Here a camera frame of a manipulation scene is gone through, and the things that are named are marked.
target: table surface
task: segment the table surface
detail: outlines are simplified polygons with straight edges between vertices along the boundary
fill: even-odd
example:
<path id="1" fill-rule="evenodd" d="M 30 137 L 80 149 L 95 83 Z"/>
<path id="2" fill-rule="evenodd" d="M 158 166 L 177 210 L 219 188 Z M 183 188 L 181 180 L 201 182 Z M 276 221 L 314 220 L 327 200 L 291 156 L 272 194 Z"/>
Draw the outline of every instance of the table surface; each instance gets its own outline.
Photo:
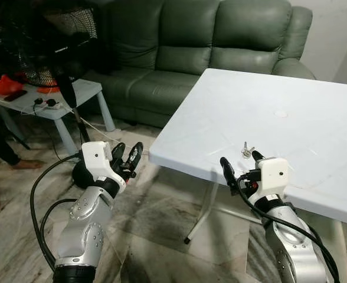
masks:
<path id="1" fill-rule="evenodd" d="M 94 81 L 81 79 L 73 82 L 73 88 L 77 97 L 77 105 L 80 106 L 88 99 L 99 93 L 102 90 L 102 85 Z M 28 92 L 23 96 L 16 98 L 14 101 L 4 101 L 4 97 L 0 96 L 0 105 L 16 111 L 22 111 L 23 113 L 33 114 L 33 104 L 35 99 L 39 97 L 41 97 L 43 100 L 53 98 L 56 101 L 60 102 L 64 107 L 60 109 L 45 108 L 43 110 L 41 109 L 41 107 L 35 108 L 37 116 L 51 120 L 62 118 L 69 112 L 68 109 L 71 109 L 71 107 L 68 106 L 63 99 L 60 92 L 51 94 L 38 93 L 37 87 L 28 84 L 24 85 L 23 89 L 27 90 Z"/>
<path id="2" fill-rule="evenodd" d="M 286 199 L 347 222 L 347 85 L 207 69 L 150 148 L 150 161 L 225 185 L 254 168 L 247 142 L 289 162 Z"/>

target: table leg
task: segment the table leg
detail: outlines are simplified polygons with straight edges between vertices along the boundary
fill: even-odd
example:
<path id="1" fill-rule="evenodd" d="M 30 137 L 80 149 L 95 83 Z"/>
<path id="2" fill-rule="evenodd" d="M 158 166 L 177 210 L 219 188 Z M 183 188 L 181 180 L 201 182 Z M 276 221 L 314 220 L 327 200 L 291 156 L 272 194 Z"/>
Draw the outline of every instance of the table leg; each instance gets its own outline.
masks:
<path id="1" fill-rule="evenodd" d="M 4 123 L 6 124 L 8 130 L 14 133 L 20 140 L 24 140 L 24 136 L 20 132 L 18 126 L 15 124 L 11 116 L 8 114 L 7 110 L 0 106 L 0 115 L 3 118 Z"/>
<path id="2" fill-rule="evenodd" d="M 57 127 L 57 130 L 61 136 L 63 145 L 65 145 L 65 148 L 69 155 L 73 155 L 78 152 L 78 148 L 76 147 L 73 139 L 70 136 L 70 133 L 68 132 L 65 124 L 63 123 L 62 119 L 54 120 L 55 126 Z"/>
<path id="3" fill-rule="evenodd" d="M 108 106 L 105 102 L 103 93 L 101 91 L 97 94 L 97 100 L 99 101 L 99 106 L 100 106 L 100 110 L 102 111 L 106 130 L 114 131 L 116 127 L 114 126 L 113 119 L 109 113 Z"/>
<path id="4" fill-rule="evenodd" d="M 192 230 L 188 234 L 188 236 L 184 239 L 184 243 L 188 244 L 191 241 L 191 239 L 194 237 L 197 230 L 201 227 L 201 225 L 205 222 L 205 220 L 209 216 L 215 197 L 217 196 L 218 186 L 219 186 L 218 183 L 213 183 L 212 189 L 210 190 L 208 188 L 207 191 L 205 192 L 199 218 L 195 226 L 192 228 Z"/>

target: black fan stand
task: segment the black fan stand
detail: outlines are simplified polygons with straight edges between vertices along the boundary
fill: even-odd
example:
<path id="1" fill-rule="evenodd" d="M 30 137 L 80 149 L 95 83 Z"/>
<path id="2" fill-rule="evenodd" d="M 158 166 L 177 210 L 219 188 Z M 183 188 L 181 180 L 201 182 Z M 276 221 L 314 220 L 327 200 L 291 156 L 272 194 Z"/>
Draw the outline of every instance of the black fan stand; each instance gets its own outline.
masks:
<path id="1" fill-rule="evenodd" d="M 69 76 L 56 75 L 54 78 L 55 78 L 55 81 L 57 82 L 58 87 L 60 88 L 61 94 L 63 98 L 65 99 L 66 103 L 73 109 L 75 119 L 79 128 L 79 131 L 81 135 L 83 136 L 84 142 L 85 143 L 90 142 L 89 134 L 77 110 L 77 99 L 75 97 L 75 91 Z"/>
<path id="2" fill-rule="evenodd" d="M 91 140 L 86 130 L 86 126 L 84 125 L 81 117 L 79 116 L 79 112 L 77 110 L 77 100 L 75 96 L 75 91 L 69 76 L 56 75 L 55 81 L 57 82 L 57 85 L 60 88 L 63 98 L 65 99 L 67 104 L 73 109 L 79 131 L 81 135 L 83 136 L 83 141 L 85 143 L 90 142 Z M 74 169 L 71 175 L 73 177 L 75 185 L 77 185 L 78 187 L 82 189 L 85 189 L 94 183 L 93 177 L 91 173 L 87 170 L 86 164 L 84 163 L 83 158 L 81 158 L 79 162 L 74 166 Z"/>

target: green leather sofa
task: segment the green leather sofa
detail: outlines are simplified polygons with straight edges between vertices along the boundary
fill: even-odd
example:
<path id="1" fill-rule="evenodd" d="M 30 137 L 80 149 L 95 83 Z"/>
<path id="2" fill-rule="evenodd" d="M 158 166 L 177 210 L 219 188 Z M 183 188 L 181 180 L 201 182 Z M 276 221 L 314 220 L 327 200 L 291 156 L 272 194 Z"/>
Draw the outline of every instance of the green leather sofa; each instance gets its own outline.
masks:
<path id="1" fill-rule="evenodd" d="M 115 0 L 102 13 L 104 60 L 121 69 L 85 78 L 115 118 L 164 127 L 206 68 L 315 79 L 299 61 L 312 12 L 286 0 Z"/>

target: white side table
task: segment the white side table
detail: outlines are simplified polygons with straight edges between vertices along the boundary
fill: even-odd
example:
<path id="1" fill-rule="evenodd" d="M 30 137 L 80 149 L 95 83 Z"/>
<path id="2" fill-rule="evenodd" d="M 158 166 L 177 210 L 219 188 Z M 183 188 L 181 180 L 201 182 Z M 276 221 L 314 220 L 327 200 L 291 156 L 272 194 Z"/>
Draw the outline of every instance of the white side table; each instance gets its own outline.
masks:
<path id="1" fill-rule="evenodd" d="M 115 129 L 115 126 L 102 93 L 102 85 L 94 81 L 77 80 L 73 82 L 73 87 L 77 97 L 78 106 L 87 102 L 90 98 L 97 96 L 106 130 L 113 131 Z M 57 127 L 57 130 L 61 136 L 62 142 L 67 152 L 69 153 L 69 155 L 75 154 L 78 151 L 78 148 L 76 147 L 73 139 L 70 136 L 70 133 L 68 132 L 65 124 L 62 121 L 62 117 L 69 113 L 68 109 L 71 109 L 71 107 L 69 107 L 68 104 L 64 101 L 62 94 L 59 92 L 52 94 L 38 93 L 37 88 L 31 85 L 25 85 L 24 90 L 27 90 L 28 93 L 11 102 L 4 101 L 3 97 L 0 96 L 0 114 L 10 131 L 15 133 L 21 140 L 24 139 L 22 133 L 8 114 L 6 108 L 10 108 L 16 111 L 22 111 L 23 113 L 33 113 L 33 104 L 37 98 L 41 97 L 44 100 L 53 98 L 57 102 L 60 102 L 64 107 L 60 109 L 45 108 L 43 110 L 39 107 L 36 107 L 36 116 L 54 120 L 55 126 Z"/>

